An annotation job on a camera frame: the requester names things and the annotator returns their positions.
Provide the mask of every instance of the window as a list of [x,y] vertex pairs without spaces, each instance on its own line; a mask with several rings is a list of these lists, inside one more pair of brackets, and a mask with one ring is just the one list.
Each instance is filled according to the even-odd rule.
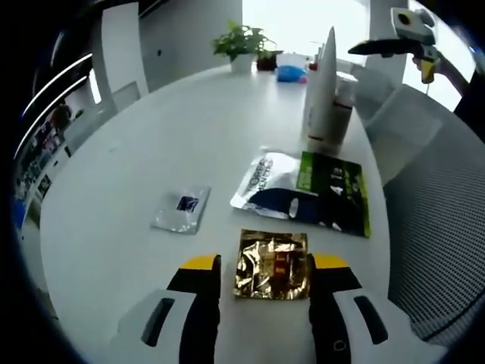
[[286,52],[314,55],[335,27],[338,59],[364,64],[347,51],[369,35],[368,9],[358,0],[243,0],[242,22],[264,29]]
[[[426,9],[416,0],[409,0],[408,6],[411,10]],[[433,31],[436,37],[436,48],[448,58],[469,82],[475,70],[475,62],[469,48],[444,21],[433,13],[431,14],[435,21]],[[429,97],[438,101],[450,111],[454,111],[462,99],[455,87],[442,74],[435,74],[434,81],[429,85],[429,88],[428,85],[421,83],[421,74],[412,62],[412,55],[407,57],[402,82],[428,94]]]

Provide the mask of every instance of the white table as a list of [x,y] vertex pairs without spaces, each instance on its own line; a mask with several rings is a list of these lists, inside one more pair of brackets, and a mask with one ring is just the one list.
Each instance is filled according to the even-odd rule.
[[[261,146],[299,148],[304,98],[304,85],[217,68],[139,100],[73,155],[42,205],[42,260],[61,326],[88,361],[115,336],[120,318],[148,293],[165,289],[183,262],[219,253],[223,282],[216,362],[312,362],[307,300],[234,301],[241,228],[306,232],[311,252],[343,257],[365,288],[386,297],[386,205],[356,113],[340,156],[363,167],[370,239],[263,218],[229,204]],[[164,187],[191,184],[212,187],[197,235],[150,228]],[[242,348],[241,340],[252,350]]]

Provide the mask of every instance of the potted plant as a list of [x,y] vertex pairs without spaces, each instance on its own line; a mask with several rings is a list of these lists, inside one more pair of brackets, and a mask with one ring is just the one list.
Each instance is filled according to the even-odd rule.
[[255,56],[261,57],[269,52],[264,48],[266,42],[272,42],[262,34],[261,28],[227,22],[229,33],[212,41],[215,55],[229,57],[231,69],[235,73],[250,73]]

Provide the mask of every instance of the yellow clamp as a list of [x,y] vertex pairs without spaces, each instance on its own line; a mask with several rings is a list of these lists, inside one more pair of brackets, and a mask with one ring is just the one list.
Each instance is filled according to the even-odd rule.
[[432,83],[434,81],[435,64],[432,61],[420,60],[421,82]]

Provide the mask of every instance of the white wall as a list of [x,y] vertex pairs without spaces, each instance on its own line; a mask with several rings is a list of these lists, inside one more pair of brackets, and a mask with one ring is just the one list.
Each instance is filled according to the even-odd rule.
[[[391,22],[391,8],[407,8],[408,0],[368,0],[371,5],[371,22],[369,35],[371,39],[396,38]],[[387,76],[394,86],[402,83],[406,66],[405,55],[394,55],[382,58],[380,55],[370,55],[365,67],[379,71]]]
[[111,93],[136,83],[141,97],[149,93],[139,38],[138,3],[103,11],[102,48]]
[[92,27],[90,51],[92,53],[92,67],[96,75],[96,83],[98,84],[99,94],[103,104],[111,104],[113,96],[108,84],[108,76],[106,75],[105,60],[103,58],[103,45],[101,41],[101,22],[99,18]]
[[211,41],[227,31],[228,19],[243,21],[242,8],[241,0],[172,0],[140,19],[150,91],[226,64],[227,59],[212,54]]

